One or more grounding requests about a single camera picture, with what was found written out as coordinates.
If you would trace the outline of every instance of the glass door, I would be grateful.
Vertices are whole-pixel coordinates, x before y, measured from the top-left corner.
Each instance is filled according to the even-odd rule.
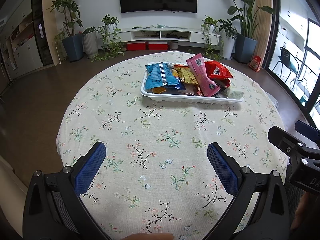
[[[267,71],[320,129],[320,24],[305,0],[280,0],[279,29]]]

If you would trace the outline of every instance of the brown floor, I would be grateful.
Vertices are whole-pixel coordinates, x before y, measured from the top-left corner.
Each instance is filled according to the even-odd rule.
[[[79,89],[116,63],[157,52],[160,51],[127,51],[124,57],[94,63],[87,58],[65,61],[18,79],[3,95],[5,104],[0,105],[0,155],[27,186],[35,170],[59,171],[62,162],[56,150],[56,136],[64,112]],[[278,111],[288,132],[293,134],[296,120],[306,122],[295,102],[266,71],[256,73],[234,60],[222,63],[246,74],[278,100]]]

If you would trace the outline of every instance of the tv stand shelf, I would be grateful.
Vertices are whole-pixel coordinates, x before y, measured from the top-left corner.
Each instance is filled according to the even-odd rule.
[[[138,28],[122,29],[117,32],[121,42],[129,41],[187,41],[205,44],[207,39],[197,29],[179,29],[179,28]],[[211,33],[210,42],[212,45],[219,44],[220,36]]]

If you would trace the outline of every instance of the blue square planter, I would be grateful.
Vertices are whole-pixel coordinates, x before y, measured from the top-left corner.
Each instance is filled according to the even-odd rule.
[[[249,63],[252,59],[257,43],[258,42],[256,40],[250,39],[238,33],[236,39],[236,50],[233,58],[241,63]]]
[[[83,58],[82,34],[78,33],[62,40],[62,44],[68,55],[69,61],[74,62]]]

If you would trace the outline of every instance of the floral tablecloth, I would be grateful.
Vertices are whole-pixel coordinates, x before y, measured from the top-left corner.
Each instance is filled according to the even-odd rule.
[[[202,239],[233,197],[207,159],[212,142],[240,166],[268,174],[277,169],[285,177],[287,157],[267,137],[270,127],[284,126],[265,92],[244,74],[229,68],[232,86],[244,92],[238,105],[157,102],[140,94],[146,64],[185,63],[191,56],[165,52],[116,64],[89,80],[65,112],[57,136],[64,165],[72,166],[96,141],[107,147],[80,197],[112,239],[139,232]]]

